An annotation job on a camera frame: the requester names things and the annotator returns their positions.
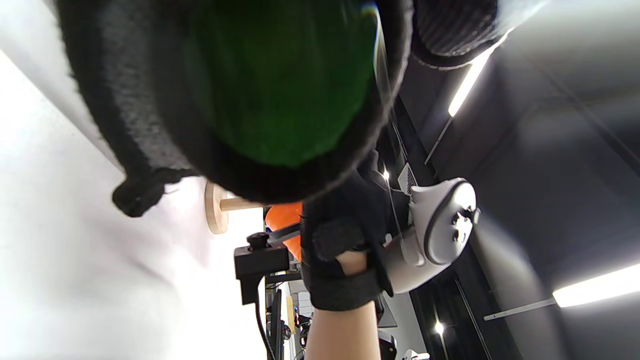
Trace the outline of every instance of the black knit fabric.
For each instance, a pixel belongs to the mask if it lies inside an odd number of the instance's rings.
[[[463,66],[547,0],[413,0],[412,53],[439,69]]]
[[[338,183],[375,144],[399,90],[410,51],[410,0],[379,0],[391,96],[375,81],[336,148],[291,169],[258,164],[221,143],[205,125],[181,64],[189,1],[58,0],[73,76],[126,179],[114,203],[142,216],[166,183],[204,175],[266,204],[311,197]]]

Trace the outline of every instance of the fluorescent light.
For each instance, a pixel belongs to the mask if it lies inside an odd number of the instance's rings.
[[[444,333],[444,325],[442,325],[441,322],[436,322],[436,325],[433,327],[433,330],[435,330],[435,332],[442,335],[442,333]]]
[[[504,34],[504,36],[502,36],[502,38],[498,40],[498,42],[496,42],[493,46],[491,46],[485,52],[483,52],[482,54],[478,55],[475,59],[473,59],[473,61],[471,62],[471,69],[469,69],[469,71],[467,72],[465,79],[462,81],[462,84],[460,84],[460,87],[458,88],[456,95],[453,97],[453,100],[449,105],[449,116],[451,117],[456,116],[456,114],[458,113],[458,110],[460,110],[460,106],[462,106],[462,103],[465,102],[465,99],[467,98],[467,95],[469,95],[471,88],[476,83],[476,80],[478,80],[478,76],[480,76],[480,73],[482,72],[482,69],[486,65],[487,60],[489,60],[489,56],[491,56],[493,50],[495,50],[507,39],[507,36],[511,32],[511,30],[513,29],[510,29],[509,31],[507,31]]]
[[[568,307],[640,291],[640,265],[578,282],[554,291],[558,306]]]

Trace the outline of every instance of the black glove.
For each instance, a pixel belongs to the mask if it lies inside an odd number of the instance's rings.
[[[377,159],[372,152],[340,186],[303,202],[302,274],[317,309],[345,311],[383,290],[393,294],[381,258],[393,213],[388,187],[373,169]],[[365,272],[344,275],[335,258],[347,250],[367,253]]]

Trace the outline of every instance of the cable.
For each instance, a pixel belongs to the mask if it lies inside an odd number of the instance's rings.
[[[269,344],[269,339],[267,339],[267,334],[264,332],[264,328],[262,326],[262,317],[260,316],[260,302],[255,302],[255,319],[258,321],[258,330],[260,330],[260,335],[262,336],[262,342],[264,342],[264,347],[267,349],[267,358],[269,360],[275,360],[276,357],[273,355],[273,350],[271,349],[271,344]]]
[[[277,283],[277,284],[275,284],[275,285],[266,286],[266,288],[267,288],[268,290],[275,290],[275,289],[277,289],[280,285],[282,285],[283,283],[284,283],[284,281],[281,281],[281,282],[278,282],[278,283]]]

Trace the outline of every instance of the black knob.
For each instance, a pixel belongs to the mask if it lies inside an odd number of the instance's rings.
[[[269,243],[269,234],[267,233],[251,234],[246,237],[246,241],[249,243],[251,251],[266,249],[267,244]]]

